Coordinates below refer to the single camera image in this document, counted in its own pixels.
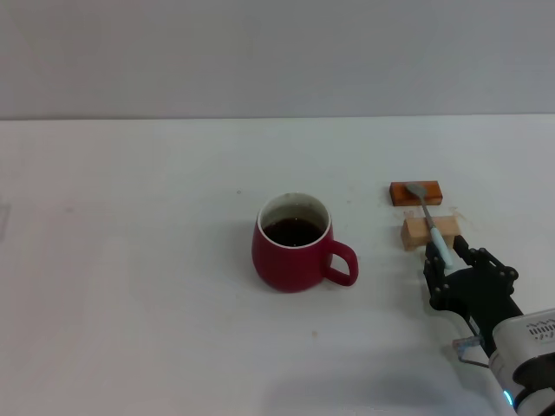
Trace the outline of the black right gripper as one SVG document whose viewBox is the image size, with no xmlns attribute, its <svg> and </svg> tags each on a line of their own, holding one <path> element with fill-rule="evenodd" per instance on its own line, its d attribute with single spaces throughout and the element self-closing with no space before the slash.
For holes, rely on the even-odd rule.
<svg viewBox="0 0 555 416">
<path fill-rule="evenodd" d="M 443 261 L 434 243 L 427 243 L 423 274 L 430 294 L 430 306 L 463 318 L 483 348 L 494 348 L 494 328 L 504 320 L 522 315 L 515 301 L 512 283 L 519 272 L 504 265 L 487 249 L 469 246 L 462 235 L 454 238 L 453 249 L 471 268 L 445 274 Z"/>
</svg>

